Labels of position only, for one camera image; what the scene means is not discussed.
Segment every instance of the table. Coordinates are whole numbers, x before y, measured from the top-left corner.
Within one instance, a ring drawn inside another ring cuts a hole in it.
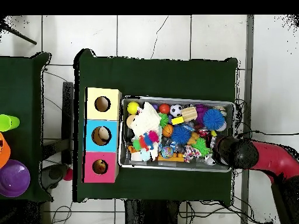
[[[181,99],[235,99],[237,60],[130,59],[96,57],[89,49],[74,59],[73,200],[129,198],[146,200],[222,200],[231,202],[232,173],[120,168],[114,184],[82,183],[84,91],[118,89],[124,95]]]
[[[24,194],[13,198],[37,202],[51,200],[51,195],[40,186],[42,161],[41,70],[50,54],[40,52],[32,58],[0,57],[0,113],[20,119],[17,129],[4,132],[11,147],[11,159],[26,165],[30,185]],[[0,195],[0,200],[11,199]]]

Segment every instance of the purple ball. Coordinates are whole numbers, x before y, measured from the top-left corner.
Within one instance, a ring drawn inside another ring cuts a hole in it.
[[[159,105],[157,105],[157,104],[152,104],[152,106],[153,106],[153,108],[157,111],[158,110],[158,108],[159,108]]]
[[[173,115],[168,114],[168,124],[172,124],[171,119],[173,119]]]

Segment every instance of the orange ball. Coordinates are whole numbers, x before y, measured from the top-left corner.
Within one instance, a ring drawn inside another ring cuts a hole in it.
[[[165,137],[170,137],[173,131],[173,126],[171,124],[167,124],[166,126],[164,126],[162,134]]]

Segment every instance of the soccer ball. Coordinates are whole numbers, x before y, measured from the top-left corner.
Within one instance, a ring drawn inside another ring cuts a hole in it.
[[[183,107],[181,105],[172,105],[171,106],[171,115],[173,115],[175,118],[182,115],[182,109]]]

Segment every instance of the box hole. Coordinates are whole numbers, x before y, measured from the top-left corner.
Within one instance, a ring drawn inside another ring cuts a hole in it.
[[[96,174],[104,174],[107,172],[108,170],[108,164],[107,162],[105,162],[104,160],[96,160],[93,164],[92,164],[92,170],[96,173]]]
[[[107,127],[96,127],[91,134],[91,138],[99,146],[106,145],[111,140],[111,132]]]
[[[110,100],[105,96],[100,96],[95,100],[95,108],[97,111],[105,112],[108,111],[111,106]]]

